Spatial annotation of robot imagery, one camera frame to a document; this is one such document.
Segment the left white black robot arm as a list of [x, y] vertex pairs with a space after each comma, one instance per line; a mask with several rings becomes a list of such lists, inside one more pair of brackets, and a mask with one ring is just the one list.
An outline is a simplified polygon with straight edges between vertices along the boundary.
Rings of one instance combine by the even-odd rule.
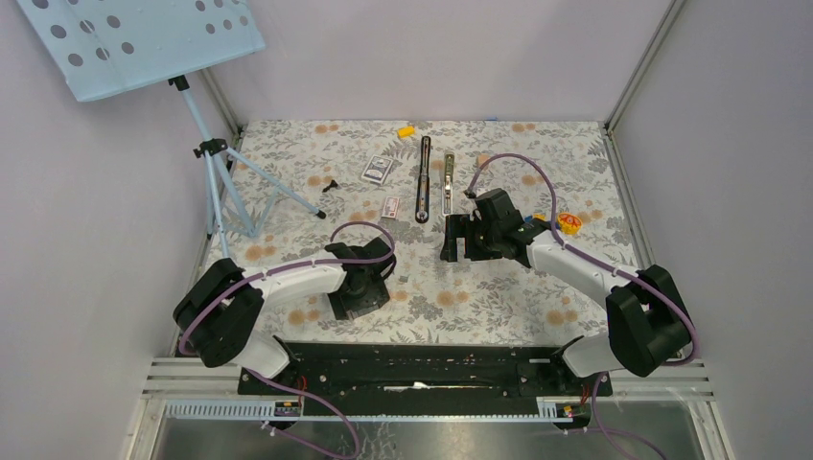
[[220, 259], [173, 311], [182, 331], [178, 349], [198, 356], [208, 368], [237, 364], [260, 375], [273, 393], [287, 393], [298, 371], [280, 339], [256, 331], [261, 313], [326, 295], [335, 319], [356, 319], [389, 301], [385, 280], [396, 262], [383, 238], [364, 246], [334, 242], [311, 259], [276, 265], [260, 275], [245, 276], [233, 260]]

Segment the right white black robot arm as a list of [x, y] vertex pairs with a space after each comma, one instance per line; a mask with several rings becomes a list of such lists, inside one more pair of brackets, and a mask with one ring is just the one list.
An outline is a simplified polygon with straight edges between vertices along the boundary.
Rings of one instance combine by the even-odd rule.
[[507, 192], [475, 198], [471, 214], [445, 218], [441, 260], [454, 263], [513, 260], [567, 283], [605, 309], [608, 330], [579, 337], [558, 352], [549, 370], [552, 386], [572, 395], [588, 377], [626, 370], [647, 377], [691, 341], [690, 320], [667, 270], [616, 267], [566, 243], [554, 223], [525, 218]]

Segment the black stapler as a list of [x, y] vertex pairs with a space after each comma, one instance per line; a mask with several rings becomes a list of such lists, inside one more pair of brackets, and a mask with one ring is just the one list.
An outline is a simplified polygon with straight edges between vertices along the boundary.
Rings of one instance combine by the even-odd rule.
[[420, 163], [415, 204], [415, 220], [418, 223], [426, 223], [430, 216], [430, 153], [431, 139], [429, 136], [423, 136], [420, 144]]

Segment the beige oblong plastic case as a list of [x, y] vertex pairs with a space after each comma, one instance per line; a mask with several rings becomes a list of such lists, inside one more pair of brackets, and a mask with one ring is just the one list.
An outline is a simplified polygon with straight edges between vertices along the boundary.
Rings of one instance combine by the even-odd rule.
[[453, 175], [454, 175], [455, 157], [452, 153], [447, 153], [444, 156], [444, 170], [443, 170], [443, 195], [441, 213], [443, 216], [448, 216], [453, 212]]

